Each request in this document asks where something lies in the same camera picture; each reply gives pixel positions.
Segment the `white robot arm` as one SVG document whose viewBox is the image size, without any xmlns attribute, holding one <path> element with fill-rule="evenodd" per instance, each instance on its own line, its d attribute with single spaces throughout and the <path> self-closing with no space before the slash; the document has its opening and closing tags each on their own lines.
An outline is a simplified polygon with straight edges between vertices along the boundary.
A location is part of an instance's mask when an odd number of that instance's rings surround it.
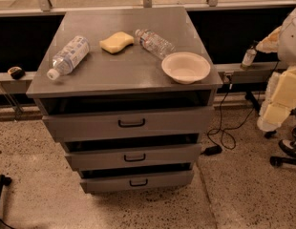
<svg viewBox="0 0 296 229">
<path fill-rule="evenodd" d="M 268 80 L 265 101 L 259 112 L 257 126 L 264 132 L 282 126 L 296 108 L 296 8 L 283 24 L 256 46 L 259 52 L 275 52 L 288 65 L 283 73 L 273 73 Z"/>
</svg>

